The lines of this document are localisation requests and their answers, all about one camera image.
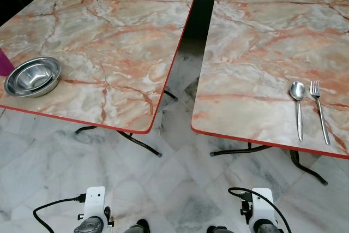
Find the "purple plastic cup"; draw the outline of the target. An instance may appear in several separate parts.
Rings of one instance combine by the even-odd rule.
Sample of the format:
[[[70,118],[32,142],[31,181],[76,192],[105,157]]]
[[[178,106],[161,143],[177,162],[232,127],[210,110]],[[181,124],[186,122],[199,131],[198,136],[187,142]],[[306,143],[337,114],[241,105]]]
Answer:
[[[12,64],[11,60],[8,58],[7,54],[0,48],[0,76],[7,77],[13,71],[15,67]]]

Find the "marble-pattern folding table red edge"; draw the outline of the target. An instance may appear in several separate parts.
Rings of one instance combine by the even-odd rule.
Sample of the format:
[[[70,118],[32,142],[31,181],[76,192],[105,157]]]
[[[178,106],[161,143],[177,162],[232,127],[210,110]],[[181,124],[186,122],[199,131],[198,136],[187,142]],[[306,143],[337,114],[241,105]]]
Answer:
[[[349,0],[215,0],[190,128],[202,135],[349,158]],[[304,139],[295,100],[305,85]],[[331,145],[327,146],[312,81]]]
[[[0,49],[19,66],[62,67],[47,95],[0,107],[144,135],[155,114],[194,0],[34,0],[0,26]]]

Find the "black metal table leg frame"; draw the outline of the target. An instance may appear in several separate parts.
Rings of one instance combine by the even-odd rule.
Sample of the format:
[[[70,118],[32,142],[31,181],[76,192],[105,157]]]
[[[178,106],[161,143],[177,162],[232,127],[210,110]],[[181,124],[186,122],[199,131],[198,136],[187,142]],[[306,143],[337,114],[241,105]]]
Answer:
[[[233,155],[233,154],[242,154],[242,153],[254,153],[254,152],[259,152],[262,151],[264,149],[269,149],[271,148],[271,146],[267,146],[267,145],[260,145],[258,147],[252,147],[252,143],[248,143],[248,148],[245,149],[230,149],[230,150],[222,150],[222,151],[216,151],[216,152],[212,152],[210,153],[210,156],[215,157],[215,156],[221,156],[221,155]],[[292,163],[299,168],[300,170],[310,174],[311,176],[314,176],[314,178],[316,178],[317,180],[319,180],[319,182],[324,185],[327,186],[328,182],[322,178],[322,176],[319,173],[316,173],[315,171],[312,171],[311,169],[307,168],[306,166],[302,165],[300,163],[300,156],[299,156],[299,151],[294,151],[294,150],[290,150],[290,159],[292,161]]]
[[[170,93],[167,89],[164,90],[164,94],[169,96],[173,101],[178,101],[177,96]],[[85,131],[85,130],[94,130],[95,128],[97,128],[97,126],[86,126],[86,127],[79,128],[75,131],[75,135],[78,135],[80,132]],[[129,139],[129,141],[132,141],[132,143],[135,143],[139,146],[142,146],[143,148],[146,148],[148,151],[150,151],[150,153],[154,153],[154,155],[157,156],[158,158],[162,157],[162,154],[159,151],[157,151],[154,148],[150,147],[149,145],[143,143],[142,141],[139,141],[139,140],[133,138],[133,133],[127,134],[127,133],[120,131],[120,130],[117,130],[117,133],[119,133],[124,138]]]

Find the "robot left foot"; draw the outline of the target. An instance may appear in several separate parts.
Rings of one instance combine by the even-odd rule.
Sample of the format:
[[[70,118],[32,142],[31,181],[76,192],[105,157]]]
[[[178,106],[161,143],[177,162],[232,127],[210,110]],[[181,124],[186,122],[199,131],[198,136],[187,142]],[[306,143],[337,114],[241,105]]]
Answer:
[[[150,233],[149,223],[145,219],[140,219],[135,225],[127,228],[123,233]]]

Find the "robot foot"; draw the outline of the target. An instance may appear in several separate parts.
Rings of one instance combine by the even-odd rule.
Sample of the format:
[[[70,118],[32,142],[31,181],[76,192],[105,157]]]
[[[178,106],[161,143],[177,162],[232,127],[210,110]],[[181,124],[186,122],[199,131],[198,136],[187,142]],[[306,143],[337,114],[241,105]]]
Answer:
[[[206,233],[234,233],[230,231],[226,226],[209,226]]]
[[[127,228],[123,233],[150,233],[149,223],[145,219],[140,219],[135,225]]]

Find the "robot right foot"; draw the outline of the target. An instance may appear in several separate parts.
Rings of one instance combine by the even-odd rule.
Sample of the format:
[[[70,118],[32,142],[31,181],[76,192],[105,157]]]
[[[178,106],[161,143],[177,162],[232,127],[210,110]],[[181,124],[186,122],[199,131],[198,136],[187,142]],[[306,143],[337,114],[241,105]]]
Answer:
[[[230,231],[226,226],[209,226],[206,233],[234,233]]]

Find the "stainless steel spoon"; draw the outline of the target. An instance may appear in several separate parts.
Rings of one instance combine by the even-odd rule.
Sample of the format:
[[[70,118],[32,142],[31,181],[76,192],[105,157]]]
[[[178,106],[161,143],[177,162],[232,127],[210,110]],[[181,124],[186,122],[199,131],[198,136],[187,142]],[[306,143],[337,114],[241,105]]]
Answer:
[[[297,132],[299,141],[304,139],[303,118],[302,118],[302,100],[306,96],[306,87],[302,82],[295,81],[289,89],[290,96],[295,100],[295,114],[297,123]]]

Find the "stainless steel fork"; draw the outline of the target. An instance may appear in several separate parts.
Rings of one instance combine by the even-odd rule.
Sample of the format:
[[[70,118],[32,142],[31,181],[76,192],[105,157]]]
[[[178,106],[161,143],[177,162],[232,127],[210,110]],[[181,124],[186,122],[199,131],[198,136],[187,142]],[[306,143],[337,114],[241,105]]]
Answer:
[[[321,86],[319,81],[312,81],[310,88],[311,96],[316,100],[317,110],[321,118],[322,133],[324,136],[324,141],[327,146],[331,145],[330,138],[328,135],[327,127],[325,125],[324,113],[321,104]]]

